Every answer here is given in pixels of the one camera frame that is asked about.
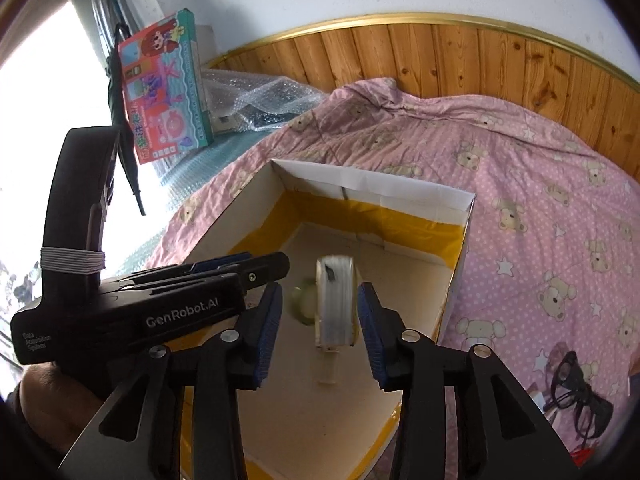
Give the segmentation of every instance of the wood paneling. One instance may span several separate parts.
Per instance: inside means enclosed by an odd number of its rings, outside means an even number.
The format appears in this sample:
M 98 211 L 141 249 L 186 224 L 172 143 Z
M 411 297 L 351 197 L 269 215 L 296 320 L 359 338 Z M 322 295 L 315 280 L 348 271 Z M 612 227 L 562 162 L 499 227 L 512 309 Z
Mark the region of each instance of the wood paneling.
M 356 27 L 352 30 L 363 76 L 366 79 L 384 76 L 398 77 L 388 27 L 386 25 L 369 25 Z
M 478 30 L 440 25 L 433 35 L 442 95 L 480 93 Z
M 571 55 L 537 41 L 526 42 L 522 105 L 553 121 L 562 121 L 569 86 Z
M 438 70 L 431 25 L 389 25 L 398 87 L 423 98 L 438 97 Z
M 562 124 L 584 142 L 598 140 L 607 106 L 610 76 L 583 59 L 571 58 L 571 72 Z
M 343 28 L 260 46 L 217 68 L 284 74 L 325 92 L 386 76 L 423 98 L 495 96 L 563 124 L 640 178 L 640 94 L 582 57 L 516 34 L 408 23 Z
M 525 41 L 519 36 L 478 30 L 480 93 L 518 105 L 524 93 Z
M 300 36 L 293 41 L 296 43 L 309 84 L 324 92 L 332 92 L 335 89 L 334 74 L 331 72 L 320 34 Z
M 336 87 L 364 79 L 351 29 L 338 28 L 321 32 L 320 35 L 329 56 Z

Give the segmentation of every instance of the bedspread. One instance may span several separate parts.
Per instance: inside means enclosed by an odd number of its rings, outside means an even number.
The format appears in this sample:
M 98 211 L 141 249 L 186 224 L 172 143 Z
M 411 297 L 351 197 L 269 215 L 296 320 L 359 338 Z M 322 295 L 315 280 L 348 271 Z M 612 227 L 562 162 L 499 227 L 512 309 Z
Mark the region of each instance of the bedspread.
M 640 186 L 563 126 L 487 96 L 422 100 L 391 79 L 337 89 L 195 193 L 148 266 L 181 262 L 270 158 L 353 166 L 477 193 L 462 285 L 443 344 L 493 348 L 545 391 L 577 352 L 617 410 L 640 330 Z M 571 415 L 556 431 L 573 449 Z

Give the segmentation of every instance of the white elastic band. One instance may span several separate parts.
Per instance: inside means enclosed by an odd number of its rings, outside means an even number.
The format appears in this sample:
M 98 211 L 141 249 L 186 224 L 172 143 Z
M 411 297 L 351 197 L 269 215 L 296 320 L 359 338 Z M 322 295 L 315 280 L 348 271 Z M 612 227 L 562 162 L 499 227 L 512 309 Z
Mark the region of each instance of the white elastic band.
M 82 251 L 60 247 L 40 249 L 40 268 L 69 274 L 95 274 L 104 269 L 102 251 Z

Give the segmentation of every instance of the human hand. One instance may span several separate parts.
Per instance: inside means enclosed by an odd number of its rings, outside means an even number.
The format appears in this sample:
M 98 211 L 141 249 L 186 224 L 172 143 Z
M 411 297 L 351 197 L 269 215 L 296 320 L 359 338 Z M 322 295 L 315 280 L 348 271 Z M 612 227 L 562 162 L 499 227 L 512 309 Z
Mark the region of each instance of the human hand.
M 31 429 L 65 454 L 102 401 L 53 363 L 29 366 L 20 382 L 20 406 Z

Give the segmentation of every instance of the glasses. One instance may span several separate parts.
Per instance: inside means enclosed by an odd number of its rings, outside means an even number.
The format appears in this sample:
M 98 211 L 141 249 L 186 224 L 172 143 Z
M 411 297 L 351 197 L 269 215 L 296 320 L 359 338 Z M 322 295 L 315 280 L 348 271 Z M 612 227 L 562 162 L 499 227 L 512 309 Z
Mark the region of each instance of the glasses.
M 582 438 L 582 447 L 587 440 L 598 438 L 607 429 L 613 415 L 613 404 L 603 399 L 584 380 L 578 357 L 574 351 L 567 352 L 556 368 L 551 381 L 551 400 L 544 411 L 557 407 L 574 408 L 575 432 Z

